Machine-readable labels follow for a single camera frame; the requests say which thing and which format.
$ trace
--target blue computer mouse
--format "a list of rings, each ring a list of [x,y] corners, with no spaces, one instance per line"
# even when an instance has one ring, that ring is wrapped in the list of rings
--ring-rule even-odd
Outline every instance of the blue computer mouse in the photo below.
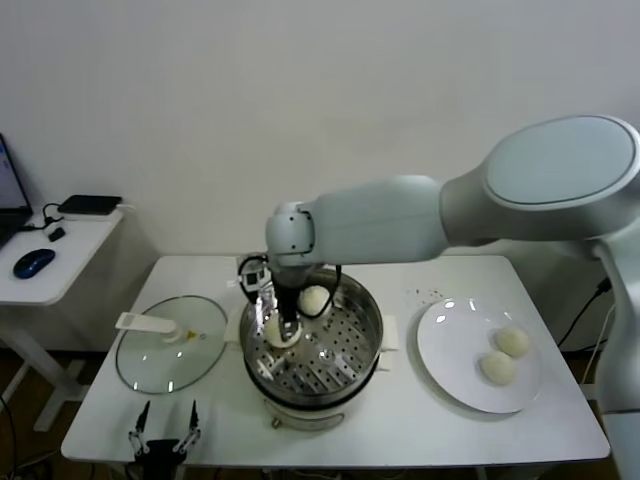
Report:
[[[29,252],[16,262],[13,267],[13,274],[22,279],[31,278],[49,265],[55,256],[56,252],[49,248],[41,248]]]

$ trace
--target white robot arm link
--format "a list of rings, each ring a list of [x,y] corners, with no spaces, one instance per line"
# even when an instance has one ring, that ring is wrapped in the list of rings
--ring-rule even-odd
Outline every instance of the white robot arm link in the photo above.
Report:
[[[444,184],[398,176],[281,205],[267,223],[269,268],[295,288],[323,264],[424,261],[502,238],[571,242],[599,257],[616,322],[597,372],[598,402],[623,478],[640,478],[639,152],[636,129],[615,118],[534,125]]]

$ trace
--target glass lid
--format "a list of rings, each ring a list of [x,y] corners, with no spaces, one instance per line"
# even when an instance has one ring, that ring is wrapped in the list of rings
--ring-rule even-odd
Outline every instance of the glass lid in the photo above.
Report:
[[[141,393],[171,393],[202,378],[224,351],[227,317],[213,300],[184,296],[164,300],[143,313],[175,321],[180,338],[163,341],[159,333],[127,331],[116,353],[122,381]]]

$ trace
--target white table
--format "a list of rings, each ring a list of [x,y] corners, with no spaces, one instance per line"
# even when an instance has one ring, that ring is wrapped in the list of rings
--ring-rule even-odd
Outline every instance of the white table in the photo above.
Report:
[[[50,242],[41,231],[15,235],[0,249],[0,305],[45,306],[56,303],[73,285],[84,267],[122,219],[122,213],[113,212],[100,221],[64,221],[66,235]],[[35,215],[31,222],[42,224],[42,216]],[[39,248],[56,251],[56,257],[34,277],[22,280],[13,275],[13,266],[25,253]],[[87,388],[75,378],[84,362],[74,360],[65,371],[22,327],[18,319],[0,316],[0,339],[25,364],[13,377],[3,393],[5,401],[11,397],[29,366],[37,370],[56,389],[34,425],[35,431],[47,431],[66,401],[82,401]]]
[[[244,303],[229,257],[164,257],[155,265],[133,311],[169,297],[215,299],[238,315]],[[62,444],[73,460],[133,460],[127,441],[147,400],[145,436],[182,438],[195,399],[203,436],[187,465],[267,468],[404,468],[565,462],[605,457],[609,444],[527,296],[503,257],[443,257],[411,265],[346,267],[363,283],[383,314],[397,319],[401,350],[391,372],[376,372],[361,405],[337,428],[301,432],[271,427],[271,418],[243,365],[227,348],[200,381],[170,395],[133,392],[119,379],[111,347]],[[452,401],[429,381],[415,353],[416,312],[437,290],[500,303],[526,323],[541,352],[540,396],[515,415],[490,415]]]

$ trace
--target white plate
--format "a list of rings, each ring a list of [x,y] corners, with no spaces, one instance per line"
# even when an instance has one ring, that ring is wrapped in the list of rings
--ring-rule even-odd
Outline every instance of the white plate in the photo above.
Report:
[[[514,359],[517,375],[507,386],[492,384],[479,367],[483,354],[499,350],[496,332],[517,319],[489,302],[467,297],[448,298],[432,305],[418,325],[418,349],[436,382],[462,403],[491,413],[525,408],[540,392],[540,354],[531,342],[529,352]]]

